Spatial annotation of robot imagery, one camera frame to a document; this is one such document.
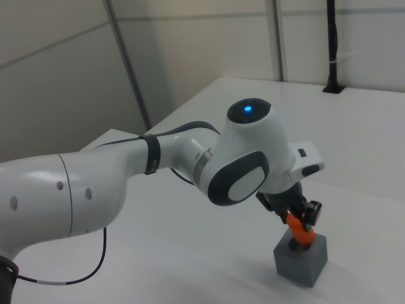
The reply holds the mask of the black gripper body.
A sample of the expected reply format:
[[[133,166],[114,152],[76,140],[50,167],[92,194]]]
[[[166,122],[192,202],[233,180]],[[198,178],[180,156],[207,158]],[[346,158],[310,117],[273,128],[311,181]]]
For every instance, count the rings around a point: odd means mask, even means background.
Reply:
[[[302,194],[300,182],[282,193],[268,194],[258,191],[256,197],[269,212],[275,212],[278,215],[280,208],[287,208],[290,213],[298,217],[298,213],[302,211],[302,202],[306,200]]]

